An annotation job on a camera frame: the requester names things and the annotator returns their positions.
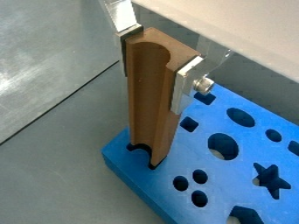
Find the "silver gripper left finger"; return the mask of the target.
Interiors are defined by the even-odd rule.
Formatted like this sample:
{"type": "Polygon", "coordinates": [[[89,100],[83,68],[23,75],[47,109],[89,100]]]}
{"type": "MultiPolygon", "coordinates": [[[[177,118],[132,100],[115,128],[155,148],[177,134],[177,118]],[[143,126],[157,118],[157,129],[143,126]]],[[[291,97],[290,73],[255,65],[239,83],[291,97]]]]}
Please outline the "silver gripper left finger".
{"type": "Polygon", "coordinates": [[[115,33],[119,48],[119,61],[124,75],[127,75],[127,44],[125,40],[140,33],[144,27],[136,22],[136,14],[131,0],[99,0],[115,33]]]}

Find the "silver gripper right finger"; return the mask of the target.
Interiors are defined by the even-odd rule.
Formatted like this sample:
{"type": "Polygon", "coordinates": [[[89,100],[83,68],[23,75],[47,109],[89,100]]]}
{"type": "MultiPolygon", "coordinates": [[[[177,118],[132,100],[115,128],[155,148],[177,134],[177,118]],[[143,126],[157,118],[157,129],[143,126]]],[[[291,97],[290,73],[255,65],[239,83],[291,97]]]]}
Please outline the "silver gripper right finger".
{"type": "Polygon", "coordinates": [[[196,45],[200,52],[187,61],[175,75],[171,111],[179,115],[191,104],[192,92],[207,95],[214,87],[209,73],[224,63],[234,51],[208,38],[200,38],[196,45]]]}

